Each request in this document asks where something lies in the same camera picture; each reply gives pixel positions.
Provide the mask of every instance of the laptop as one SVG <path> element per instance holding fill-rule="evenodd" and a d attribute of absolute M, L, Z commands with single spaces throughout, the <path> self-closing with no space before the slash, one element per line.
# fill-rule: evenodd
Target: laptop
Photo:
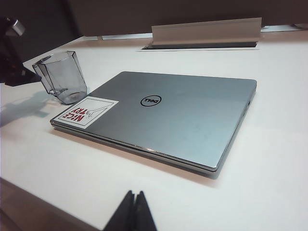
<path fill-rule="evenodd" d="M 253 79 L 121 72 L 51 125 L 215 179 L 256 86 Z"/>

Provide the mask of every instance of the dark background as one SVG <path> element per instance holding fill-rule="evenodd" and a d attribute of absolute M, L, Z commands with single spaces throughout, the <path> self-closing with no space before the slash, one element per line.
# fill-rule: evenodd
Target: dark background
<path fill-rule="evenodd" d="M 23 62 L 81 37 L 64 0 L 0 0 L 0 16 L 26 28 L 22 36 L 10 37 Z"/>
<path fill-rule="evenodd" d="M 11 38 L 24 62 L 82 35 L 146 33 L 154 25 L 249 17 L 264 26 L 308 23 L 308 0 L 0 0 L 0 15 L 25 26 Z"/>
<path fill-rule="evenodd" d="M 262 17 L 263 25 L 308 22 L 308 0 L 68 0 L 85 36 L 151 32 L 151 26 Z"/>

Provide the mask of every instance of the laptop lid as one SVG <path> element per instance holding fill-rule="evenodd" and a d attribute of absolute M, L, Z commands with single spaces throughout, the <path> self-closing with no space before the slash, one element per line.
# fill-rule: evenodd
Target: laptop lid
<path fill-rule="evenodd" d="M 256 85 L 252 79 L 122 72 L 51 124 L 215 172 Z"/>

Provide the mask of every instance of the sticker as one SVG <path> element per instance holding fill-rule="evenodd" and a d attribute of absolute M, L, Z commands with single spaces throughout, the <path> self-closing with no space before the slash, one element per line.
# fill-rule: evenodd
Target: sticker
<path fill-rule="evenodd" d="M 54 120 L 78 128 L 87 128 L 119 101 L 88 96 Z"/>

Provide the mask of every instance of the white desk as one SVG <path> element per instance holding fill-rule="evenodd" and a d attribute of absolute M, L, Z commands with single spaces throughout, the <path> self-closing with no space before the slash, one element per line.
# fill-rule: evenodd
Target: white desk
<path fill-rule="evenodd" d="M 308 31 L 254 51 L 137 52 L 151 39 L 77 40 L 89 91 L 121 71 L 253 78 L 257 92 L 217 180 L 53 130 L 67 106 L 41 83 L 1 85 L 1 177 L 102 229 L 145 192 L 159 231 L 308 230 Z"/>

